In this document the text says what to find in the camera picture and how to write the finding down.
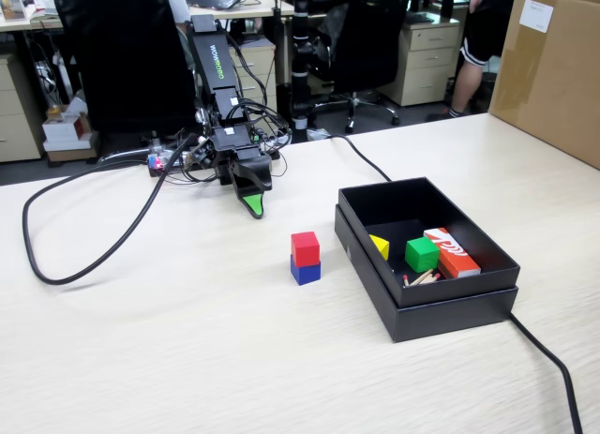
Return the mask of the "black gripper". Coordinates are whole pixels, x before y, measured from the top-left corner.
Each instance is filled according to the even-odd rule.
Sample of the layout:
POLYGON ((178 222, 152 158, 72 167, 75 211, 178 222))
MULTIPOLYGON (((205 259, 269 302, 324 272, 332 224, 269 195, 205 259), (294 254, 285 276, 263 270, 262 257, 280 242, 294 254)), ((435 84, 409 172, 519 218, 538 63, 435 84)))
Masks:
POLYGON ((214 128, 210 141, 214 151, 211 167, 219 182, 232 183, 238 201, 252 217, 262 218, 263 194, 272 189, 271 157, 259 155, 259 145, 250 139, 246 125, 214 128))

